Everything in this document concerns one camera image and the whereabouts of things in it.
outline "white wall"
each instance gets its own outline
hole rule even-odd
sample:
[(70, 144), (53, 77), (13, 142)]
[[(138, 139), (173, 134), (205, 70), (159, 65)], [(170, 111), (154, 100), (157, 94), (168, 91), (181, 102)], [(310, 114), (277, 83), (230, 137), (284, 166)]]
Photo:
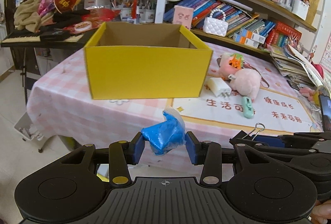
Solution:
[[(0, 0), (2, 10), (4, 10), (4, 0)], [(0, 38), (3, 39), (7, 35), (5, 23), (0, 24)], [(0, 48), (0, 75), (6, 72), (14, 65), (10, 48)]]

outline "cream handbag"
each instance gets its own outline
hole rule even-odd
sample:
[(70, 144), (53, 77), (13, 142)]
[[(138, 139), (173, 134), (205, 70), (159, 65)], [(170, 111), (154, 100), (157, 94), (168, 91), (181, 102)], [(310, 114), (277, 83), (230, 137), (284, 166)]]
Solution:
[[(212, 16), (214, 15), (215, 12), (222, 12), (223, 14), (223, 19), (215, 19)], [(225, 21), (225, 13), (223, 10), (220, 10), (219, 8), (216, 8), (211, 11), (210, 16), (205, 18), (204, 26), (203, 26), (203, 31), (207, 34), (212, 34), (212, 35), (218, 35), (218, 36), (226, 36), (226, 31), (228, 28), (229, 24)]]

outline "tablecloth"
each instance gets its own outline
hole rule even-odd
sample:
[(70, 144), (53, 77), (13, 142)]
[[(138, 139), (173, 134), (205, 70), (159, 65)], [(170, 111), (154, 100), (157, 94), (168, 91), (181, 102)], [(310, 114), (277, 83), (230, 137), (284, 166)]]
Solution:
[[(208, 75), (213, 76), (218, 70), (217, 59), (224, 52), (236, 51), (211, 43), (207, 45), (213, 50), (208, 70)], [(273, 64), (250, 55), (243, 56), (246, 64), (259, 71), (264, 78), (261, 87), (290, 97), (297, 96)], [(79, 50), (34, 84), (27, 112), (38, 130), (46, 137), (64, 135), (75, 138), (82, 145), (93, 143), (97, 148), (103, 148), (115, 141), (130, 141), (143, 127), (162, 122), (162, 111), (172, 101), (92, 100), (85, 72), (84, 53)], [(206, 125), (201, 121), (185, 123), (186, 131), (193, 131), (200, 141), (215, 141), (223, 147), (232, 147), (229, 139), (238, 133), (238, 129)], [(183, 146), (165, 156), (155, 156), (146, 144), (141, 163), (192, 174), (201, 171), (201, 167), (190, 164)]]

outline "phone screen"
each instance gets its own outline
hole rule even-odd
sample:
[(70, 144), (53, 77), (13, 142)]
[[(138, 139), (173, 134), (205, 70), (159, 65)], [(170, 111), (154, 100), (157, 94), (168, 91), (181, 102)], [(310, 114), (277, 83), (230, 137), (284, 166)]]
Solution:
[(321, 104), (323, 130), (331, 131), (331, 99), (325, 95), (319, 95), (318, 98)]

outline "tile floor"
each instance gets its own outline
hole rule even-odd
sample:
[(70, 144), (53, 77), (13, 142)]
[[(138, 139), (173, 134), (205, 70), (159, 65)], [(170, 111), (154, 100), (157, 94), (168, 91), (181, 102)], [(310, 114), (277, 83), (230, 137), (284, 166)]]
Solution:
[[(19, 71), (0, 82), (0, 218), (8, 224), (18, 224), (22, 217), (14, 201), (17, 184), (29, 174), (55, 161), (69, 151), (59, 137), (54, 137), (43, 153), (38, 153), (31, 142), (24, 142), (14, 124), (25, 113), (24, 90)], [(184, 172), (156, 167), (130, 167), (131, 177), (190, 176)]]

